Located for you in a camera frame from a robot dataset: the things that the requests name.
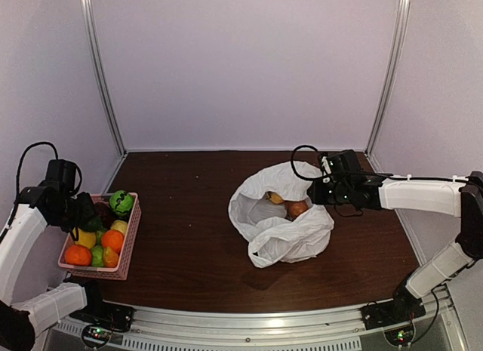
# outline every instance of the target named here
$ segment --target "wooden tabletop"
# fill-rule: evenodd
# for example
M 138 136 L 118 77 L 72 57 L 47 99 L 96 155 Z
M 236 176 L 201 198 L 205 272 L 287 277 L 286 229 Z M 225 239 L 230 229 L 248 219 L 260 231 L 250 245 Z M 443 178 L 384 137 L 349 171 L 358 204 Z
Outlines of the wooden tabletop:
M 289 152 L 129 154 L 111 190 L 137 192 L 143 216 L 128 280 L 102 281 L 105 299 L 186 311 L 271 313 L 391 297 L 417 267 L 393 211 L 344 218 L 329 207 L 335 226 L 317 258 L 265 269 L 251 263 L 248 243 L 228 218 L 229 200 L 247 177 L 289 157 Z M 315 163 L 312 153 L 299 158 Z

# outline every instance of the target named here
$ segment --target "white plastic bag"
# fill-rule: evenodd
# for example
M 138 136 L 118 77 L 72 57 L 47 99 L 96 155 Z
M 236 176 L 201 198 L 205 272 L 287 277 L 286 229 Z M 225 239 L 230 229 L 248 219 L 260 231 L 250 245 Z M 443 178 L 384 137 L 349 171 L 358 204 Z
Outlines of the white plastic bag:
M 318 168 L 295 162 L 306 177 L 321 176 Z M 295 176 L 290 162 L 264 168 L 249 177 L 233 194 L 229 218 L 248 241 L 248 256 L 255 266 L 265 268 L 278 262 L 294 263 L 316 257 L 327 246 L 334 221 L 322 205 L 312 205 L 306 191 L 312 183 Z M 294 221 L 285 219 L 285 206 L 266 199 L 266 192 L 284 200 L 307 200 L 309 210 Z

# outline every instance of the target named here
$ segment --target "orange fruit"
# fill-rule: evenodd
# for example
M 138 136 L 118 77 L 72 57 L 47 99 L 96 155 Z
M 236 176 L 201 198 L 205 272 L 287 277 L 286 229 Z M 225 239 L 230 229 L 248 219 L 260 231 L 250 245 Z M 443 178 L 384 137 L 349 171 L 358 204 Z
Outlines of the orange fruit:
M 103 248 L 110 247 L 117 254 L 121 253 L 122 245 L 124 244 L 124 236 L 121 232 L 111 229 L 103 235 Z
M 66 250 L 66 263 L 73 266 L 90 266 L 92 253 L 83 245 L 71 245 Z
M 119 256 L 111 247 L 105 247 L 103 251 L 104 266 L 115 268 L 119 262 Z

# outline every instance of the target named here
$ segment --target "plastic basket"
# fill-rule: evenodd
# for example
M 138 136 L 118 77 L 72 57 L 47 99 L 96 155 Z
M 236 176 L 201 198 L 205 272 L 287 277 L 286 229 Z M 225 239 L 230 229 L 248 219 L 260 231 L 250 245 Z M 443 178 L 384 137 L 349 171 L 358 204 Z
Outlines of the plastic basket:
M 119 262 L 116 268 L 97 268 L 95 266 L 73 266 L 67 264 L 65 260 L 65 253 L 67 248 L 74 244 L 72 237 L 67 235 L 66 242 L 63 245 L 57 264 L 60 268 L 64 268 L 72 273 L 73 276 L 111 279 L 118 281 L 125 281 L 128 279 L 129 265 L 134 249 L 134 242 L 136 241 L 137 228 L 141 219 L 141 207 L 139 199 L 135 192 L 130 192 L 134 197 L 134 206 L 128 221 L 128 231 L 125 234 L 124 244 L 122 245 L 121 253 L 119 255 Z M 93 202 L 107 202 L 102 195 L 91 195 Z

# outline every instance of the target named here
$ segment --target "white wall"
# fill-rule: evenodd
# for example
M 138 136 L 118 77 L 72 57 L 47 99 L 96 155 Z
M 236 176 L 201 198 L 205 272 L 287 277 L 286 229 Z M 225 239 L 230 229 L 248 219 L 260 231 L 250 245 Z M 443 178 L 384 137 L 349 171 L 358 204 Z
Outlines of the white wall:
M 363 149 L 398 0 L 92 0 L 128 149 Z
M 408 34 L 374 154 L 384 171 L 467 175 L 483 169 L 483 0 L 412 0 Z M 408 211 L 424 256 L 459 221 Z M 451 282 L 471 350 L 483 349 L 483 262 Z
M 80 0 L 0 0 L 0 223 L 15 197 L 15 173 L 29 144 L 49 140 L 76 162 L 83 189 L 99 192 L 118 158 L 97 90 Z M 21 186 L 45 175 L 49 148 L 33 149 Z M 56 285 L 57 257 L 66 235 L 48 229 L 22 270 L 15 300 Z

